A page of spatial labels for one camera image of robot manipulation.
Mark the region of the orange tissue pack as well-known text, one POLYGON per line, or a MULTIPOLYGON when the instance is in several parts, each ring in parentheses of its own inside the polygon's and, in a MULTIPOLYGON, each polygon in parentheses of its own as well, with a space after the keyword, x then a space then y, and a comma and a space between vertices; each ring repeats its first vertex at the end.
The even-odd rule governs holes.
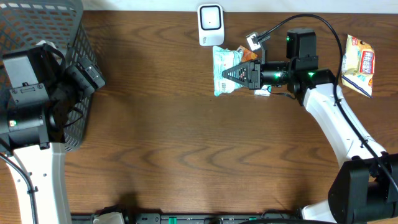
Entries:
POLYGON ((258 58, 257 54, 255 54, 251 50, 243 47, 242 45, 240 45, 237 48, 237 51, 243 54, 243 56, 241 58, 241 62, 247 62, 247 61, 254 60, 254 59, 258 58))

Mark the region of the teal packet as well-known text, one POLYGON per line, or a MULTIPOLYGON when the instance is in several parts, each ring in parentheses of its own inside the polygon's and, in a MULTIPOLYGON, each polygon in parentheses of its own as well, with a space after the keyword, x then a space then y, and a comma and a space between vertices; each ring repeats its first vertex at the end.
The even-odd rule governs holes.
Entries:
POLYGON ((237 50, 222 49, 213 46, 213 81, 214 95, 220 96, 222 93, 232 93, 242 87, 242 85, 223 78, 222 72, 241 63, 243 53, 237 50))

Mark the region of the white blue snack bag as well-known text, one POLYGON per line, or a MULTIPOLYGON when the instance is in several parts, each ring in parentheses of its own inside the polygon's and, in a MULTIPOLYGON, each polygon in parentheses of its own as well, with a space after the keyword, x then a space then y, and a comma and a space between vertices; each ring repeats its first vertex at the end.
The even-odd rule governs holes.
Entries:
POLYGON ((343 85, 372 98, 375 62, 373 47, 363 40, 348 35, 341 67, 343 85))

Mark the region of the small green white carton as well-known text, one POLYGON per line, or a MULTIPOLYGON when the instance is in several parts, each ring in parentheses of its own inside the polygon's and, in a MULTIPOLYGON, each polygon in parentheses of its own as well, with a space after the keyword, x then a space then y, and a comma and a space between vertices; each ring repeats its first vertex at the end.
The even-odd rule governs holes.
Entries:
POLYGON ((254 95, 257 96, 270 96, 270 90, 271 90, 271 86, 270 85, 264 85, 261 89, 259 90, 255 90, 254 91, 254 95))

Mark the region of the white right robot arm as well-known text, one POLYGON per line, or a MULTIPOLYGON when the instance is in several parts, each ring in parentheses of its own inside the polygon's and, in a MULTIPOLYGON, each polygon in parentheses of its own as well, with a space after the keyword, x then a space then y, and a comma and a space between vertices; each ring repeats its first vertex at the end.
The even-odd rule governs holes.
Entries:
POLYGON ((301 210, 304 220, 367 223, 397 216, 397 155, 388 154, 347 105, 329 69, 318 68, 314 30, 287 32, 287 61, 250 60, 223 71, 228 80, 259 90, 287 85, 317 121, 333 148, 340 171, 325 201, 301 210))

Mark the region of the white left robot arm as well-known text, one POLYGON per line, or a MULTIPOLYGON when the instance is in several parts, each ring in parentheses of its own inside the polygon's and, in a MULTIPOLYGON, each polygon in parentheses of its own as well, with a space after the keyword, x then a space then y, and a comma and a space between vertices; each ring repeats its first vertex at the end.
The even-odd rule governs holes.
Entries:
POLYGON ((23 223, 71 223, 65 129, 80 100, 63 54, 43 42, 3 55, 15 105, 1 113, 1 159, 14 181, 23 223))

